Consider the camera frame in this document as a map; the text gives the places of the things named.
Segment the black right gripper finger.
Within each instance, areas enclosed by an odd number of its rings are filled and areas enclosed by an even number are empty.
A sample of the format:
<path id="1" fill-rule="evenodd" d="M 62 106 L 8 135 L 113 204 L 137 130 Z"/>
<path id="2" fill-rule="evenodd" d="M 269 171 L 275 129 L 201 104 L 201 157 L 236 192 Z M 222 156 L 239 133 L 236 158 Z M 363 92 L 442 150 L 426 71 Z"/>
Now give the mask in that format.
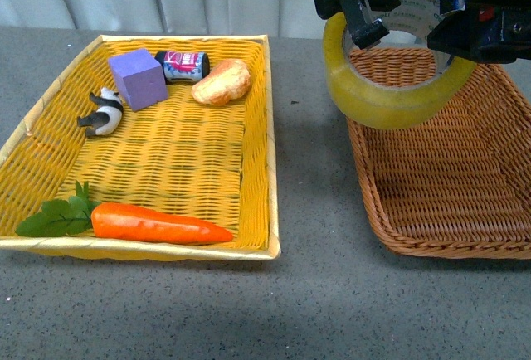
<path id="1" fill-rule="evenodd" d="M 389 31 L 379 18 L 373 18 L 368 0 L 339 0 L 348 32 L 359 49 L 377 45 Z"/>

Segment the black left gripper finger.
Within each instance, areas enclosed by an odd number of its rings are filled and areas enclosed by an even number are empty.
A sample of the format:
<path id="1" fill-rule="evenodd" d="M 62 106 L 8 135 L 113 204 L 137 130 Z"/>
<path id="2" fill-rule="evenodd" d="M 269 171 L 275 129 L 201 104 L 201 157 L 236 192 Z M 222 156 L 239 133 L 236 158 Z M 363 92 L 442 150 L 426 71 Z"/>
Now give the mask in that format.
<path id="1" fill-rule="evenodd" d="M 530 0 L 438 0 L 433 51 L 482 64 L 530 58 Z"/>

